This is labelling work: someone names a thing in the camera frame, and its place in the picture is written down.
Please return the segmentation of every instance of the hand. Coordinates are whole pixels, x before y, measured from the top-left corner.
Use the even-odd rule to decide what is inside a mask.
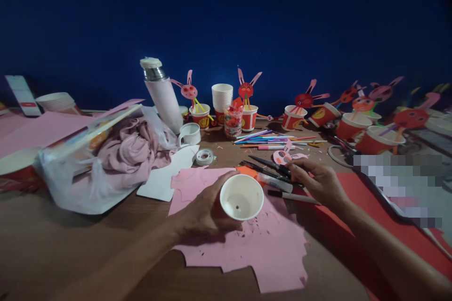
[[[181,237],[186,236],[215,236],[234,230],[242,230],[242,224],[223,211],[219,202],[221,187],[238,171],[230,171],[218,178],[210,187],[205,188],[190,204],[170,216],[176,222],[176,228]]]
[[[292,181],[304,184],[312,197],[333,213],[341,212],[352,203],[332,167],[306,158],[290,161],[286,166],[291,171]]]

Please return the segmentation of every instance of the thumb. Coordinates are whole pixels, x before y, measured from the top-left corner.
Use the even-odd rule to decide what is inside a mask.
[[[242,231],[242,223],[240,221],[233,220],[231,218],[223,218],[223,219],[216,219],[214,220],[215,224],[217,225],[217,228],[225,233],[239,230]]]
[[[299,181],[307,187],[316,184],[317,181],[309,176],[306,170],[294,164],[289,165],[289,169],[292,174],[292,181]]]

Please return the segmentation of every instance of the dark blue background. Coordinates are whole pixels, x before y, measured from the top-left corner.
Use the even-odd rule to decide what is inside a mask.
[[[198,99],[212,84],[263,71],[253,104],[278,115],[318,79],[334,101],[355,79],[387,84],[390,110],[413,88],[450,80],[452,36],[445,0],[0,0],[0,98],[5,74],[27,75],[37,96],[68,91],[81,108],[107,109],[150,96],[139,60],[158,57]],[[189,105],[175,87],[180,104]]]

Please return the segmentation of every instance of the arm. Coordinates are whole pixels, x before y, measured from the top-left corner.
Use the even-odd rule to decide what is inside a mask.
[[[100,269],[59,292],[52,301],[121,301],[146,273],[175,245],[189,235],[217,235],[241,230],[240,222],[213,211],[218,192],[236,171],[221,176],[204,189],[185,209],[144,234]]]
[[[401,300],[452,298],[450,281],[351,202],[331,167],[306,159],[288,166],[293,181],[303,183],[313,198],[347,224]]]

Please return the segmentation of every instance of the small white mug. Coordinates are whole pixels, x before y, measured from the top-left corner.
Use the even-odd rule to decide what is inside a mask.
[[[194,146],[201,142],[201,132],[199,124],[197,123],[187,123],[180,128],[180,135],[178,138],[179,148],[185,146]]]

